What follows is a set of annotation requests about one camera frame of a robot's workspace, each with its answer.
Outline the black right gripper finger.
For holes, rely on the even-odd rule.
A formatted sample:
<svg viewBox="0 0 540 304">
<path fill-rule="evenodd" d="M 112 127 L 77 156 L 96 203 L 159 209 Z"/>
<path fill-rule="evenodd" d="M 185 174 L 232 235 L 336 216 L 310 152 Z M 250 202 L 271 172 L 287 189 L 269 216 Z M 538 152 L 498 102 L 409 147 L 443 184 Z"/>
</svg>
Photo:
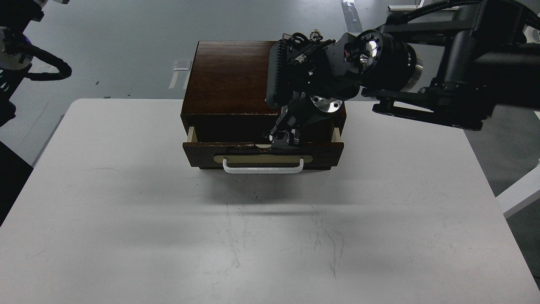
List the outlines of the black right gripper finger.
<svg viewBox="0 0 540 304">
<path fill-rule="evenodd" d="M 274 127 L 263 132 L 262 137 L 268 139 L 272 148 L 299 149 L 302 147 L 301 133 L 303 124 L 295 117 L 289 108 L 282 108 Z"/>
</svg>

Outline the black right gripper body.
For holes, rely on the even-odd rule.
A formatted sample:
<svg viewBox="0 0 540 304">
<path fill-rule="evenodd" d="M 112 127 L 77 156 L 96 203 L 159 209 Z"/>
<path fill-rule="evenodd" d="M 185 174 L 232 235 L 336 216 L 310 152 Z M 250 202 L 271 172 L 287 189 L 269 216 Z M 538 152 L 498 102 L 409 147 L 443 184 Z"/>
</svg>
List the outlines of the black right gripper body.
<svg viewBox="0 0 540 304">
<path fill-rule="evenodd" d="M 324 40 L 313 31 L 284 33 L 269 55 L 266 104 L 288 111 L 299 125 L 336 116 L 360 89 L 357 36 Z"/>
</svg>

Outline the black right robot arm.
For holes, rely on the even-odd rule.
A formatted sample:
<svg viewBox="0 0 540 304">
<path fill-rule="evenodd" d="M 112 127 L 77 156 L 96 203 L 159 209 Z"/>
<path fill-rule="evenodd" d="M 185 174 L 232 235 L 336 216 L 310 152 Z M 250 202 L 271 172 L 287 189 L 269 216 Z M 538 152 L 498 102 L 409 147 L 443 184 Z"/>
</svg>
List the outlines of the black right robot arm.
<svg viewBox="0 0 540 304">
<path fill-rule="evenodd" d="M 263 133 L 274 148 L 302 145 L 301 129 L 336 116 L 361 94 L 373 112 L 478 131 L 505 104 L 539 110 L 539 16 L 515 0 L 444 0 L 355 36 L 284 34 L 270 50 Z"/>
</svg>

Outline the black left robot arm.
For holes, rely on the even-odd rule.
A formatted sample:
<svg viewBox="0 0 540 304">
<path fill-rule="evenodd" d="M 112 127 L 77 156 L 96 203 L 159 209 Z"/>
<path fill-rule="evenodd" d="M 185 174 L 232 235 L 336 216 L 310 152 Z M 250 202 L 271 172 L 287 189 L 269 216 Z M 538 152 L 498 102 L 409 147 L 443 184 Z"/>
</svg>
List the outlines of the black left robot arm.
<svg viewBox="0 0 540 304">
<path fill-rule="evenodd" d="M 64 60 L 33 45 L 24 35 L 31 21 L 44 17 L 46 0 L 2 0 L 0 2 L 0 125 L 15 118 L 16 106 L 10 98 L 24 78 L 31 81 L 59 81 L 73 74 Z M 31 73 L 32 60 L 55 67 L 56 73 Z"/>
</svg>

